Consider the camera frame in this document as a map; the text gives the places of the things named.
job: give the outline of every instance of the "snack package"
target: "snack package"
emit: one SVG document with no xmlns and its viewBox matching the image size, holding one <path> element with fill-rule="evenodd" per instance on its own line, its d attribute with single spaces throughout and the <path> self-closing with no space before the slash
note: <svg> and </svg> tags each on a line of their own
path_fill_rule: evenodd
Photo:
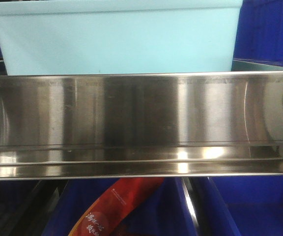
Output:
<svg viewBox="0 0 283 236">
<path fill-rule="evenodd" d="M 99 205 L 99 203 L 96 203 L 96 200 L 99 197 L 101 198 L 105 192 L 112 191 L 113 188 L 111 186 L 119 183 L 117 182 L 118 180 L 119 179 L 115 178 L 70 180 L 64 189 L 42 236 L 67 236 L 69 233 L 73 233 L 74 226 L 77 228 L 84 218 L 87 219 L 85 222 L 88 223 L 84 223 L 84 225 L 81 226 L 83 227 L 84 232 L 88 232 L 88 229 L 86 228 L 91 225 L 91 223 L 96 222 L 96 227 L 93 227 L 92 229 L 98 228 L 98 231 L 95 231 L 95 233 L 99 233 L 98 224 L 99 226 L 102 225 L 102 227 L 106 224 L 103 217 L 100 217 L 101 215 L 97 215 L 96 217 L 95 212 L 108 210 L 104 215 L 110 217 L 111 213 L 114 212 L 114 209 L 109 202 L 106 202 L 105 205 L 101 204 L 102 207 L 99 208 L 99 210 L 95 210 L 97 209 L 95 208 L 94 212 L 91 212 L 90 209 L 92 210 L 93 206 L 97 207 Z M 129 185 L 123 187 L 125 193 L 131 192 L 133 188 Z M 155 187 L 153 187 L 152 192 L 151 189 L 148 189 L 148 191 L 148 196 L 144 193 L 144 199 L 138 200 L 137 198 L 134 198 L 133 205 L 136 204 L 136 202 L 141 202 L 143 200 L 144 202 L 140 203 L 140 205 L 130 213 L 127 211 L 128 215 L 123 220 L 121 220 L 121 218 L 124 217 L 124 215 L 121 215 L 118 218 L 108 218 L 108 221 L 115 221 L 113 223 L 108 222 L 109 231 L 111 231 L 111 225 L 113 225 L 112 227 L 116 227 L 109 234 L 110 236 L 197 235 L 190 212 L 186 205 L 180 178 L 167 177 L 156 190 Z"/>
<path fill-rule="evenodd" d="M 121 178 L 81 216 L 68 236 L 109 236 L 162 184 L 164 178 Z"/>
</svg>

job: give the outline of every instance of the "light blue bin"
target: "light blue bin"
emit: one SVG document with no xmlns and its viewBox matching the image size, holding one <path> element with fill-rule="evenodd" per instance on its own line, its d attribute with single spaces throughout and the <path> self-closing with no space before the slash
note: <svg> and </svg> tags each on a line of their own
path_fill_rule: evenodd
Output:
<svg viewBox="0 0 283 236">
<path fill-rule="evenodd" d="M 242 0 L 0 2 L 9 75 L 230 71 Z"/>
</svg>

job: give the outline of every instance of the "stainless steel shelf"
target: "stainless steel shelf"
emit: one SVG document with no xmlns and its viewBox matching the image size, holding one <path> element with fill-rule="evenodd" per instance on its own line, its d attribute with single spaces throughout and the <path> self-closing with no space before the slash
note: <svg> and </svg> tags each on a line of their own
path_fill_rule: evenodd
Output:
<svg viewBox="0 0 283 236">
<path fill-rule="evenodd" d="M 243 65 L 0 76 L 0 179 L 283 174 L 283 68 Z"/>
</svg>

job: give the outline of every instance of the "metal bar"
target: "metal bar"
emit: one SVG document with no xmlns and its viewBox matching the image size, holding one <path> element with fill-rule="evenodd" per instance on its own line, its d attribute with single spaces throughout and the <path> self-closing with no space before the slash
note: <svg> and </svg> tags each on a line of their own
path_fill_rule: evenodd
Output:
<svg viewBox="0 0 283 236">
<path fill-rule="evenodd" d="M 0 179 L 283 174 L 283 72 L 0 76 Z"/>
</svg>

